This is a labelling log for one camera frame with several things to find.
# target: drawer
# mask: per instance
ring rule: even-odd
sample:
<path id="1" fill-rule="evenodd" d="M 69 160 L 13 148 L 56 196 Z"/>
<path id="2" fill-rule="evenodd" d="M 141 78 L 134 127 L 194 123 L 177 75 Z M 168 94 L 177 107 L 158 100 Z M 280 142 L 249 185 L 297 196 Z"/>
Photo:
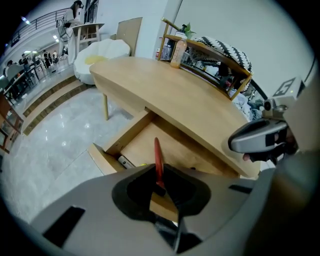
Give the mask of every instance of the drawer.
<path id="1" fill-rule="evenodd" d="M 112 141 L 104 147 L 95 144 L 89 153 L 105 174 L 124 171 L 117 161 L 126 157 L 136 167 L 155 163 L 155 137 L 159 139 L 163 163 L 173 167 L 195 168 L 197 171 L 237 178 L 239 174 L 193 138 L 152 111 L 137 114 Z M 177 209 L 165 195 L 152 195 L 150 210 L 172 221 L 177 221 Z"/>

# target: person in white clothing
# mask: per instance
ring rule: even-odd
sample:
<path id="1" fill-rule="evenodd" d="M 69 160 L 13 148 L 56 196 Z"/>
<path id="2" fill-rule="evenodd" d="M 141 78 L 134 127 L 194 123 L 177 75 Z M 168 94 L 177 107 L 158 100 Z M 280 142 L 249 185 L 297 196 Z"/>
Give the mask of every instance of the person in white clothing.
<path id="1" fill-rule="evenodd" d="M 76 19 L 78 9 L 84 8 L 81 1 L 77 0 L 71 7 L 65 11 L 63 18 L 58 22 L 59 40 L 59 56 L 62 55 L 64 44 L 68 43 L 68 62 L 73 64 L 76 57 L 76 40 L 73 32 L 73 27 L 81 25 L 82 22 Z"/>

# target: metal railing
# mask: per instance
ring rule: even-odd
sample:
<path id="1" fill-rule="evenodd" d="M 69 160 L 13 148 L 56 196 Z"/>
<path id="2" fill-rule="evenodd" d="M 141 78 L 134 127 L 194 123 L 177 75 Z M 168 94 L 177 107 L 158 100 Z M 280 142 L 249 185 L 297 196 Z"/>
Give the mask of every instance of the metal railing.
<path id="1" fill-rule="evenodd" d="M 57 20 L 63 18 L 64 13 L 68 8 L 56 10 L 50 13 L 47 13 L 39 18 L 36 18 L 33 21 L 30 21 L 30 24 L 26 24 L 22 28 L 18 29 L 11 37 L 11 40 L 8 42 L 9 47 L 13 47 L 21 40 L 25 40 L 31 35 L 34 34 L 36 30 L 42 30 L 52 26 L 56 26 Z"/>

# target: plastic bottle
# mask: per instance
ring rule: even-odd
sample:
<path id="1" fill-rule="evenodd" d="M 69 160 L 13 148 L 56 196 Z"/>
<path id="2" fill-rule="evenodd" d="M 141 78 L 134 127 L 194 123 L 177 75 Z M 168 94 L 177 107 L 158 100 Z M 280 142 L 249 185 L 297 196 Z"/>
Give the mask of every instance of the plastic bottle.
<path id="1" fill-rule="evenodd" d="M 174 51 L 172 60 L 170 62 L 171 67 L 176 68 L 176 69 L 178 69 L 180 67 L 181 59 L 182 59 L 186 49 L 187 49 L 187 39 L 181 38 L 176 43 L 175 51 Z"/>

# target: desk top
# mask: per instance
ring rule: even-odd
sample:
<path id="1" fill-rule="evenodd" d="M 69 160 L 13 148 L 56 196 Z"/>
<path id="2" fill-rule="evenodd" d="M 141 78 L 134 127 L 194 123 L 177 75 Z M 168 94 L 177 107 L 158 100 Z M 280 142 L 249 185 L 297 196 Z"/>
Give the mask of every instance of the desk top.
<path id="1" fill-rule="evenodd" d="M 139 97 L 145 106 L 173 124 L 241 175 L 255 177 L 260 162 L 243 161 L 228 147 L 230 135 L 247 121 L 236 106 L 201 78 L 168 63 L 138 57 L 101 61 L 90 72 Z"/>
<path id="2" fill-rule="evenodd" d="M 83 31 L 81 30 L 81 32 L 86 34 L 87 33 L 87 31 L 85 30 L 86 28 L 89 28 L 89 29 L 93 28 L 94 30 L 96 30 L 96 25 L 99 25 L 99 29 L 101 29 L 101 27 L 104 25 L 104 23 L 89 23 L 89 24 L 83 24 L 83 25 L 74 26 L 72 28 L 73 29 L 73 33 L 75 35 L 77 35 L 78 34 L 78 29 L 79 28 L 83 28 L 84 30 Z"/>

